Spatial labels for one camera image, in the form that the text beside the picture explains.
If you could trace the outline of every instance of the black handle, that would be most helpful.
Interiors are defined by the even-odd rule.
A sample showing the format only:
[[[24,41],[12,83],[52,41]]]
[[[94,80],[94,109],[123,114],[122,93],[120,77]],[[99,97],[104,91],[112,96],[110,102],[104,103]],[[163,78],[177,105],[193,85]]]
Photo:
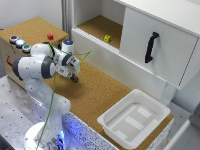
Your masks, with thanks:
[[[153,32],[151,38],[149,39],[147,52],[146,52],[146,56],[145,56],[145,63],[149,63],[153,59],[153,57],[151,56],[151,52],[152,52],[152,48],[153,48],[153,44],[154,44],[154,39],[156,39],[157,37],[159,37],[159,34],[156,32]]]

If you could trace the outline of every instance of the cabinet door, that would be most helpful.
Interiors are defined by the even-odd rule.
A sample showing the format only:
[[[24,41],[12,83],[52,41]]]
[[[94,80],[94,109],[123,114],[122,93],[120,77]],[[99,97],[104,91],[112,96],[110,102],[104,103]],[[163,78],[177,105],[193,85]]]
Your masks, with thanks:
[[[159,37],[154,40],[151,53],[153,60],[145,63],[148,43],[153,32],[158,33]],[[179,86],[197,39],[178,28],[126,8],[119,52],[131,61]]]

